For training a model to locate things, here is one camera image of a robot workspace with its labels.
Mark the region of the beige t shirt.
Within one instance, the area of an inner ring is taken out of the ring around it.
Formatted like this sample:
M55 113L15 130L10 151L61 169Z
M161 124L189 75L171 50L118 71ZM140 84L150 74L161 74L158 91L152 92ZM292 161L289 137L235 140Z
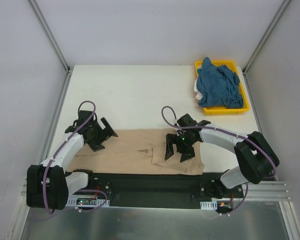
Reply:
M66 170L82 169L104 174L201 175L205 166L199 142L193 146L194 158L181 162L181 154L175 152L165 160L166 135L176 132L173 128L117 130L118 136L106 140L102 150L94 152L85 145Z

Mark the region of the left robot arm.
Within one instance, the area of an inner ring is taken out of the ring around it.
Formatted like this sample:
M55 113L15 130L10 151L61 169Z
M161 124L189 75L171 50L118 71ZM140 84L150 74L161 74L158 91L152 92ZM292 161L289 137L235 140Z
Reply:
M93 111L79 110L77 119L64 131L55 153L28 168L27 206L62 210L74 193L92 194L97 188L92 170L75 169L71 173L66 170L79 150L83 147L89 147L93 152L104 150L103 142L110 137L117 137L117 133L105 117L98 119Z

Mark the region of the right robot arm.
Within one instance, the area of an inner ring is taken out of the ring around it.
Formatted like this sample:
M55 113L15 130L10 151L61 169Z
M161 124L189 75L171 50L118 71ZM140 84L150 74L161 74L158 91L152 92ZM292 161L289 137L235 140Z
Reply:
M239 185L256 185L276 174L279 158L258 131L236 133L207 120L197 122L189 114L179 118L173 127L177 132L166 135L165 160L174 152L181 154L181 162L194 158L194 144L197 142L212 144L235 154L238 165L204 186L204 192L211 197L227 197Z

